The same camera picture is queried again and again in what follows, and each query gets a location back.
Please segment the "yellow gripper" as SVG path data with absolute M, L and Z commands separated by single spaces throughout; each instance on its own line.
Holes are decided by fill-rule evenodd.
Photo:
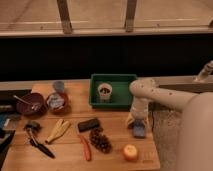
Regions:
M 134 118 L 131 113 L 128 114 L 125 120 L 125 126 L 127 129 L 133 129 L 134 127 L 146 129 L 147 123 L 147 117 L 143 117 L 142 119 Z

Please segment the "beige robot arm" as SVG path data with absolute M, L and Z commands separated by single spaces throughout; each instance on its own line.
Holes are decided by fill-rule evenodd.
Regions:
M 160 88 L 153 79 L 130 83 L 130 113 L 144 119 L 148 103 L 157 102 L 181 114 L 174 171 L 213 171 L 213 92 L 193 93 Z

